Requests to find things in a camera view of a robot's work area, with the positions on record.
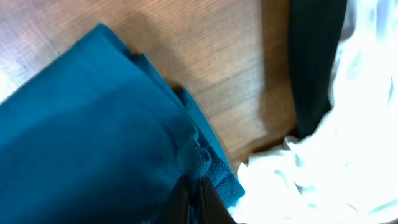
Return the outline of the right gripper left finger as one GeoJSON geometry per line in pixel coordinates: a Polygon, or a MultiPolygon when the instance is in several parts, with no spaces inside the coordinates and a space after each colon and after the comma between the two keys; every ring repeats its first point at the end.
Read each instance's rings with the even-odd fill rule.
{"type": "Polygon", "coordinates": [[[155,224],[190,223],[190,188],[188,178],[181,176],[175,184],[155,224]]]}

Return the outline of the blue t-shirt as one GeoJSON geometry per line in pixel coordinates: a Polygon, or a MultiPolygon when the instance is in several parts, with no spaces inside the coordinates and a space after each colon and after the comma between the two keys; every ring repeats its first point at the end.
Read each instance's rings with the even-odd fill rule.
{"type": "Polygon", "coordinates": [[[1,105],[2,223],[155,223],[181,176],[244,195],[189,92],[104,24],[1,105]]]}

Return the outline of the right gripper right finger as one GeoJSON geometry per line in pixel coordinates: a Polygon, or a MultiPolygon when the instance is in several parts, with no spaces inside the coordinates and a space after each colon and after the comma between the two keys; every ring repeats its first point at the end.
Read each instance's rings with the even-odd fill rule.
{"type": "Polygon", "coordinates": [[[201,224],[237,224],[207,177],[198,189],[198,219],[201,224]]]}

